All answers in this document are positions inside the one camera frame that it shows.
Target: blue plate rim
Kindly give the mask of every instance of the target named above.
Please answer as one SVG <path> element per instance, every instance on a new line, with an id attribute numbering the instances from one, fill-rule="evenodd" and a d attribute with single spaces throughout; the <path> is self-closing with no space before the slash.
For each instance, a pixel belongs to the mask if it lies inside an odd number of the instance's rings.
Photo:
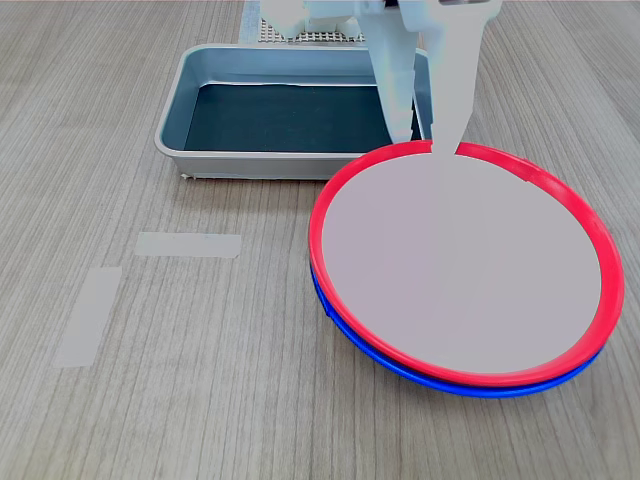
<path id="1" fill-rule="evenodd" d="M 472 387 L 468 385 L 459 385 L 454 383 L 445 382 L 439 380 L 437 378 L 429 377 L 423 375 L 421 373 L 415 372 L 414 370 L 409 369 L 408 367 L 392 360 L 387 357 L 383 353 L 377 351 L 367 342 L 365 342 L 357 333 L 355 333 L 347 323 L 340 318 L 338 313 L 333 309 L 329 301 L 324 295 L 324 292 L 320 288 L 318 283 L 318 279 L 316 278 L 315 272 L 313 271 L 313 267 L 311 269 L 311 278 L 313 280 L 313 285 L 316 290 L 316 294 L 320 299 L 320 303 L 324 307 L 325 313 L 329 318 L 333 320 L 336 326 L 342 331 L 342 333 L 349 339 L 351 342 L 364 354 L 368 357 L 372 358 L 377 363 L 381 364 L 388 370 L 411 380 L 419 385 L 432 388 L 434 390 L 439 390 L 445 393 L 451 393 L 454 395 L 459 395 L 463 397 L 475 397 L 475 398 L 514 398 L 521 397 L 525 395 L 533 395 L 536 393 L 541 393 L 545 390 L 549 390 L 551 388 L 557 387 L 569 380 L 573 377 L 580 374 L 583 370 L 585 370 L 589 365 L 593 363 L 593 361 L 600 355 L 602 349 L 600 349 L 591 359 L 587 362 L 580 365 L 578 368 L 565 373 L 559 377 L 548 380 L 546 382 L 534 383 L 531 385 L 524 385 L 518 387 Z"/>

